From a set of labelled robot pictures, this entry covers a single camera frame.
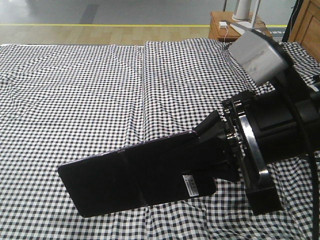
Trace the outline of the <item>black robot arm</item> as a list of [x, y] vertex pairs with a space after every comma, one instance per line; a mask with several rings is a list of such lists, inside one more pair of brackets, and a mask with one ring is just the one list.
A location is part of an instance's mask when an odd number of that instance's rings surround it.
[[312, 155], [320, 148], [320, 86], [307, 86], [284, 49], [271, 39], [240, 53], [230, 51], [254, 82], [270, 82], [274, 90], [256, 95], [248, 90], [224, 100], [224, 118], [213, 111], [199, 125], [167, 139], [170, 169], [180, 174], [185, 189], [171, 194], [187, 199], [209, 194], [211, 178], [237, 182], [254, 215], [282, 209], [268, 164]]

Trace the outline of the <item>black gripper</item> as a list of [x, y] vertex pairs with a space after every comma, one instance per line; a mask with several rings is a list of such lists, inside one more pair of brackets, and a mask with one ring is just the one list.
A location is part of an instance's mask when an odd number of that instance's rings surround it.
[[246, 105], [253, 102], [253, 97], [254, 93], [246, 90], [222, 102], [231, 146], [219, 138], [225, 133], [225, 124], [214, 110], [192, 129], [198, 138], [161, 158], [183, 174], [201, 174], [232, 183], [240, 180], [240, 167], [245, 195], [253, 214], [258, 216], [281, 211], [283, 207], [248, 119]]

